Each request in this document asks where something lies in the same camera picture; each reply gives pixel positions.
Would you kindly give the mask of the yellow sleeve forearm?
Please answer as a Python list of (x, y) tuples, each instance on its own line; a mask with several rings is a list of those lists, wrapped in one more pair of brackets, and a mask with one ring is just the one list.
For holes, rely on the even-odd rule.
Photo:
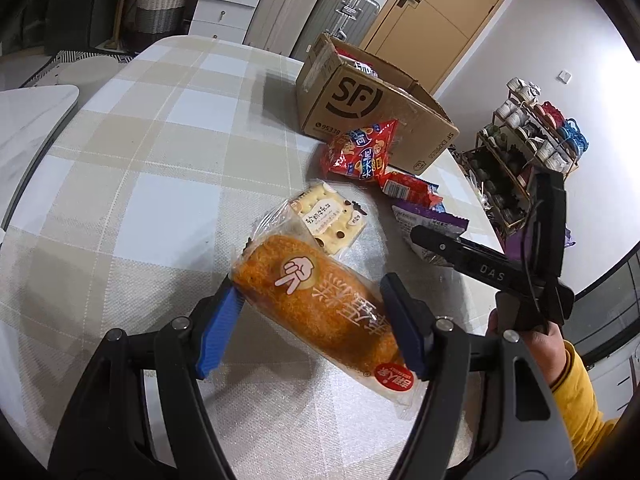
[(574, 346), (564, 340), (566, 363), (551, 392), (562, 415), (577, 468), (600, 448), (611, 434), (617, 419), (605, 420), (582, 359)]

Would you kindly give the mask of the person's right hand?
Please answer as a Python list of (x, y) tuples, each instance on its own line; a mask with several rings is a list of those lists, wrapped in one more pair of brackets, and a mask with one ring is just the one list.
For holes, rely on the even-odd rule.
[(538, 365), (542, 376), (550, 388), (561, 378), (568, 357), (564, 339), (558, 324), (549, 322), (545, 333), (530, 330), (518, 332), (520, 341), (526, 344), (529, 353)]

